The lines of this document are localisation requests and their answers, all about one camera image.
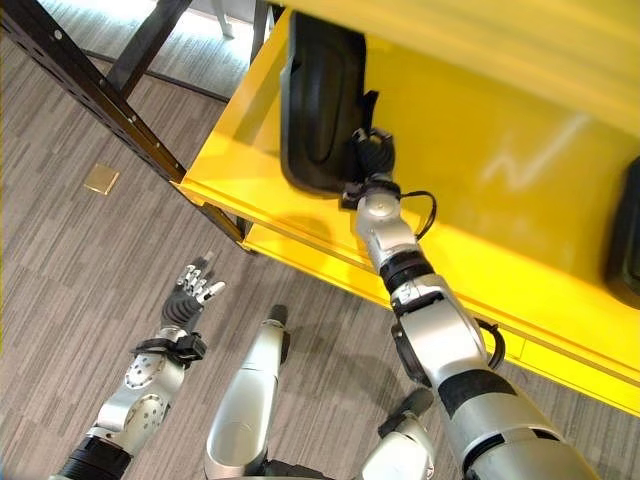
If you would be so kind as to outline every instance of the black handle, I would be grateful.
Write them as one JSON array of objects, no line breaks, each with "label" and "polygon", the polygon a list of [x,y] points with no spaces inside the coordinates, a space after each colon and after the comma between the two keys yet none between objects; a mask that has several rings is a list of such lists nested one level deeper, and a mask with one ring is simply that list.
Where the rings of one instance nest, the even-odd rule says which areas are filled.
[{"label": "black handle", "polygon": [[640,309],[640,157],[629,167],[616,212],[605,280],[620,301]]}]

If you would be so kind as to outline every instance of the metal shelf frame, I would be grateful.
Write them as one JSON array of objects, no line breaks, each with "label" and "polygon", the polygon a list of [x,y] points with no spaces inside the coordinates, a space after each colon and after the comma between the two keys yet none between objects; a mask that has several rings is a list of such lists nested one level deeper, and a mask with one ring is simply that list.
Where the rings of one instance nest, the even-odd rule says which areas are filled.
[{"label": "metal shelf frame", "polygon": [[[36,0],[2,2],[0,17],[4,33],[69,95],[164,181],[179,184],[186,174],[185,167],[127,103],[127,98],[190,3],[191,0],[159,0],[106,76]],[[262,45],[268,14],[269,5],[258,0],[252,59]],[[195,208],[242,246],[248,233],[244,219],[234,222],[223,210],[208,203]]]}]

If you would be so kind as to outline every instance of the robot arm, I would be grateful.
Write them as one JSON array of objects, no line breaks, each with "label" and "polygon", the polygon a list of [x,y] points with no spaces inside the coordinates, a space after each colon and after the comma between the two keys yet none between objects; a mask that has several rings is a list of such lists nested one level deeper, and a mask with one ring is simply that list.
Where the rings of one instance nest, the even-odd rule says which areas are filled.
[{"label": "robot arm", "polygon": [[476,321],[402,220],[390,176],[373,175],[349,195],[357,232],[391,296],[398,354],[408,375],[439,398],[465,480],[597,479],[533,403],[488,367]]},{"label": "robot arm", "polygon": [[207,285],[209,258],[198,258],[178,277],[167,298],[161,328],[133,350],[123,383],[104,403],[84,440],[50,480],[117,480],[160,428],[191,362],[206,346],[194,332],[204,304],[225,286]]}]

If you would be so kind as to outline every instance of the brass floor plate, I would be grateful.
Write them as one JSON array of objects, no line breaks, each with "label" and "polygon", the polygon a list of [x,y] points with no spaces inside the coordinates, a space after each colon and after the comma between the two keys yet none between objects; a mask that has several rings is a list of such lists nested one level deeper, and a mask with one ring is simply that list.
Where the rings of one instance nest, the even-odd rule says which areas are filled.
[{"label": "brass floor plate", "polygon": [[119,176],[119,171],[107,167],[106,165],[96,163],[91,169],[91,172],[89,172],[89,175],[87,175],[87,178],[84,181],[84,186],[94,192],[109,195],[109,192],[115,185]]}]

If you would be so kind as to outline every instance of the yellow shelf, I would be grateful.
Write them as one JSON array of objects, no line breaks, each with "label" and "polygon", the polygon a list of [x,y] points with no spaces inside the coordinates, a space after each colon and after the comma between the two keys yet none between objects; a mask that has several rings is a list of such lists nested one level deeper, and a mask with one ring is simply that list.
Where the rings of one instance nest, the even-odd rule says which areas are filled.
[{"label": "yellow shelf", "polygon": [[[308,247],[304,255],[315,259],[303,262],[294,249],[281,260],[315,262],[307,271],[385,303],[352,213],[282,176],[287,21],[285,14],[178,188]],[[381,92],[374,124],[395,135],[395,179],[404,191],[426,188],[439,200],[438,222],[422,242],[436,270],[476,314],[602,373],[593,377],[597,385],[579,376],[576,388],[598,398],[630,389],[611,403],[638,414],[640,312],[612,298],[600,280],[638,138],[380,38],[368,36],[367,44],[367,87]],[[414,227],[429,206],[421,202],[404,205]],[[568,379],[579,369],[559,371],[566,365],[540,371]]]},{"label": "yellow shelf", "polygon": [[640,2],[285,3],[640,133]]}]

